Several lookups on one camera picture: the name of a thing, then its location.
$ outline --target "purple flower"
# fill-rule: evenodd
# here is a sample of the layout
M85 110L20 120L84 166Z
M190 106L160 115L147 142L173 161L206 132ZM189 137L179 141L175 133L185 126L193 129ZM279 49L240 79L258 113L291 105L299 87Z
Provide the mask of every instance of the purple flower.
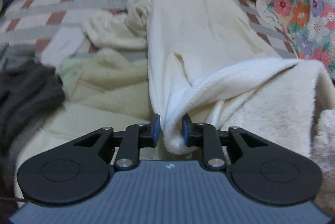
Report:
M301 37L296 37L295 42L297 46L301 49L304 55L311 56L313 54L313 42L307 41L307 36L302 35Z
M312 15L317 17L325 9L325 3L322 0L309 0L312 9Z

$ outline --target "pink fluffy cloth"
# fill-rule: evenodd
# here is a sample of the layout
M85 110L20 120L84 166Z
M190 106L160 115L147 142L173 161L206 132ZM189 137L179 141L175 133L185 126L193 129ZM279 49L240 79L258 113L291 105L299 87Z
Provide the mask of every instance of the pink fluffy cloth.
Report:
M312 160L323 173L321 190L316 204L330 216L335 216L335 110L321 113L317 124L318 134L312 142Z

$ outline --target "gray ribbed plate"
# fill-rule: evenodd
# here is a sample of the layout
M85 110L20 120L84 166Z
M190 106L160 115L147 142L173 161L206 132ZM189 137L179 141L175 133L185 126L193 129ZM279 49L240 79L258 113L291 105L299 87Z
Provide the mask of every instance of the gray ribbed plate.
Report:
M27 203L14 224L326 224L313 203L270 207L236 192L226 176L197 161L141 161L117 172L106 188L61 208Z

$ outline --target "white logo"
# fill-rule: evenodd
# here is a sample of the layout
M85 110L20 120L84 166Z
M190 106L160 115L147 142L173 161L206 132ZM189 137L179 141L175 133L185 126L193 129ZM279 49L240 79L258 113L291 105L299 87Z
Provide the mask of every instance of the white logo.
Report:
M167 164L166 166L165 166L167 169L172 169L172 168L174 168L175 167L175 165L174 164Z

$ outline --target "floral blanket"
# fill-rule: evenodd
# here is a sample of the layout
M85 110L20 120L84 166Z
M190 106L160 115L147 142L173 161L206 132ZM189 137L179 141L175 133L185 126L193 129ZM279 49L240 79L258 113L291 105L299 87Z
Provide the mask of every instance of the floral blanket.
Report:
M335 79L335 0L265 0L297 56L320 60Z

